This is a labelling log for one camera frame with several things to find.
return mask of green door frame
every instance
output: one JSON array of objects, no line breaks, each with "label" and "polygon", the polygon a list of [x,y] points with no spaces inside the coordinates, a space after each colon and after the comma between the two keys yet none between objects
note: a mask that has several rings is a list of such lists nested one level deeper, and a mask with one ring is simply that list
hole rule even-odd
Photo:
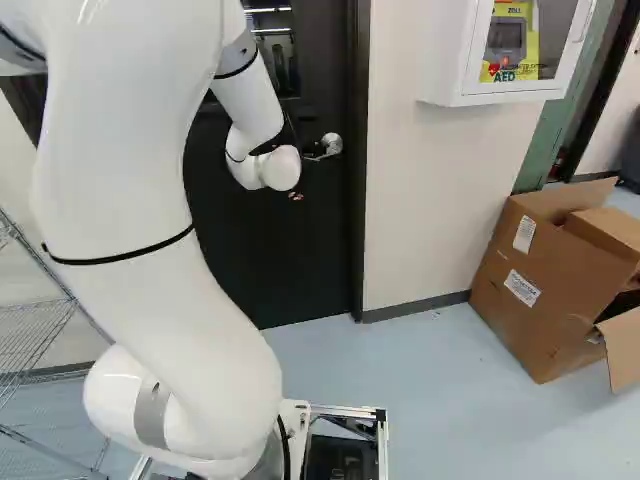
[{"label": "green door frame", "polygon": [[578,100],[584,92],[615,3],[616,0],[598,0],[567,95],[564,99],[549,100],[545,103],[529,150],[513,186],[514,193],[540,190],[547,182],[549,171],[553,167],[576,113]]}]

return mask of door handle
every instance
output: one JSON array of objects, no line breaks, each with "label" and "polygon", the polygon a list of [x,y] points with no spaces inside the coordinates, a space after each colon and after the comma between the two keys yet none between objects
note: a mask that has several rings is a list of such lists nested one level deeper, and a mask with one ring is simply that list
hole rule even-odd
[{"label": "door handle", "polygon": [[305,160],[311,160],[313,162],[319,162],[320,160],[324,160],[325,158],[335,157],[336,155],[340,155],[342,150],[344,150],[344,142],[342,137],[337,133],[325,133],[320,140],[320,145],[324,148],[325,153],[318,157],[302,157]]},{"label": "door handle", "polygon": [[589,25],[591,25],[591,19],[593,18],[593,14],[596,11],[596,0],[589,0],[589,12],[587,13],[587,17],[584,20],[584,25],[582,26],[582,31],[580,32],[580,36],[577,40],[574,40],[573,43],[582,43],[584,39],[587,38],[587,32],[589,31]]}]

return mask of aed cabinet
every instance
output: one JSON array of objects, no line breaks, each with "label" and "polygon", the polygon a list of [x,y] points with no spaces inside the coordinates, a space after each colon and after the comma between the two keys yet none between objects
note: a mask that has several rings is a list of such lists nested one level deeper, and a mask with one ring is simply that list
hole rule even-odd
[{"label": "aed cabinet", "polygon": [[563,98],[597,2],[424,1],[418,99],[446,107]]}]

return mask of baseboard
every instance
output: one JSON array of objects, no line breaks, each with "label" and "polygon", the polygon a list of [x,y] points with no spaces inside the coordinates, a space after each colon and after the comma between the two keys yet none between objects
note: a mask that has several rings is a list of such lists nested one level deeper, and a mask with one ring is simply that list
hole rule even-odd
[{"label": "baseboard", "polygon": [[583,173],[580,175],[574,175],[571,177],[569,183],[590,182],[591,180],[600,180],[602,178],[617,177],[620,172],[597,172],[597,173]]},{"label": "baseboard", "polygon": [[391,307],[379,308],[377,310],[367,310],[362,312],[362,323],[375,323],[392,318],[413,315],[414,313],[435,310],[436,308],[449,307],[458,303],[469,301],[471,290],[463,292],[448,293],[439,297],[426,298],[415,302],[393,305]]}]

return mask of gray band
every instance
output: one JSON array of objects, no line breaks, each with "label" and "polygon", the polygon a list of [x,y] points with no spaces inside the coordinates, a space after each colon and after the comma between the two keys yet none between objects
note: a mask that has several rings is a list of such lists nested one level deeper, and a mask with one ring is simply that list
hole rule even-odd
[{"label": "gray band", "polygon": [[0,58],[34,73],[47,71],[47,63],[39,53],[23,45],[11,32],[0,25]]},{"label": "gray band", "polygon": [[214,78],[229,78],[244,71],[258,55],[258,46],[247,29],[222,50]]},{"label": "gray band", "polygon": [[153,377],[147,377],[142,382],[133,411],[133,426],[145,445],[169,450],[164,437],[164,416],[169,395],[169,389]]}]

